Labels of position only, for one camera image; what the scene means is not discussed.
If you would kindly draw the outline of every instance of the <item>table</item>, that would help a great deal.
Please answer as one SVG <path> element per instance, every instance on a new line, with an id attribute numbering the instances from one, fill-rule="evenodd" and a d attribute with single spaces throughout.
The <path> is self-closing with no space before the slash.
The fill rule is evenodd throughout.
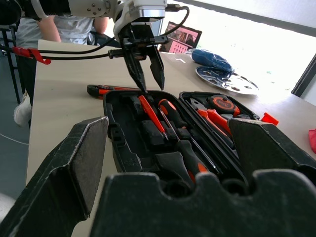
<path id="1" fill-rule="evenodd" d="M 39 49 L 81 51 L 92 46 L 55 43 L 40 40 Z M 106 53 L 105 47 L 94 54 Z M 268 112 L 280 121 L 278 128 L 300 148 L 316 159 L 308 142 L 308 130 L 316 127 L 316 107 L 289 93 L 273 88 L 256 96 L 239 95 L 208 86 L 195 73 L 198 64 L 189 55 L 161 54 L 165 68 L 165 91 L 178 96 L 182 91 L 226 93 L 262 117 Z M 141 62 L 147 88 L 159 90 L 151 71 L 150 61 Z M 108 84 L 135 87 L 124 59 L 101 58 L 79 61 L 53 61 L 49 66 L 37 65 L 33 116 L 29 141 L 26 182 L 34 175 L 46 155 L 66 137 L 75 123 L 103 116 L 102 100 L 86 92 L 87 84 Z M 88 236 L 100 198 L 104 179 L 116 173 L 111 141 L 107 139 L 103 171 L 91 218 L 79 223 L 73 236 Z"/>

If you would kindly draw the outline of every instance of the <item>tool case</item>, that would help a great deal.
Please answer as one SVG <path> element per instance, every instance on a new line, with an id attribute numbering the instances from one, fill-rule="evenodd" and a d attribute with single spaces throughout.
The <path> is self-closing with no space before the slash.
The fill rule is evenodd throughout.
<path id="1" fill-rule="evenodd" d="M 166 128 L 169 141 L 159 134 L 139 102 L 140 95 L 142 95 L 141 91 L 117 90 L 110 91 L 104 96 L 104 113 L 109 118 L 108 137 L 112 139 L 113 157 L 117 170 L 119 172 L 152 172 L 164 181 L 176 179 L 176 175 L 172 174 L 174 167 L 165 168 L 164 161 L 161 161 L 161 158 L 172 160 L 179 155 L 174 150 L 176 140 L 172 138 L 172 132 L 169 131 L 170 129 L 157 111 L 156 114 Z M 147 99 L 155 108 L 162 99 L 168 100 L 176 107 L 181 118 L 188 124 L 184 132 L 178 129 L 178 134 L 181 137 L 184 133 L 184 137 L 187 136 L 184 139 L 189 140 L 192 136 L 196 140 L 217 167 L 217 176 L 220 180 L 238 179 L 247 185 L 248 181 L 243 174 L 235 148 L 225 143 L 190 104 L 190 99 L 194 98 L 209 107 L 207 100 L 215 95 L 222 94 L 182 92 L 178 99 L 167 92 L 149 91 Z M 230 96 L 227 98 L 238 106 L 242 114 L 253 120 L 259 119 L 259 116 L 234 98 Z M 212 171 L 212 165 L 208 160 L 201 156 L 193 144 L 192 147 L 195 154 Z"/>

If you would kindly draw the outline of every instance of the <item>red clip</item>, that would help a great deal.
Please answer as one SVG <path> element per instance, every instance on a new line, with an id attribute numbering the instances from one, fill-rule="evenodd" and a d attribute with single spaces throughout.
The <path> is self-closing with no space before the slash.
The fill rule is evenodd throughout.
<path id="1" fill-rule="evenodd" d="M 20 47 L 12 47 L 12 51 L 14 54 L 22 57 L 27 57 L 27 58 L 35 58 L 36 61 L 40 63 L 44 63 L 45 65 L 48 65 L 51 63 L 50 59 L 44 60 L 43 57 L 41 56 L 40 52 L 35 49 L 35 48 L 20 48 Z"/>

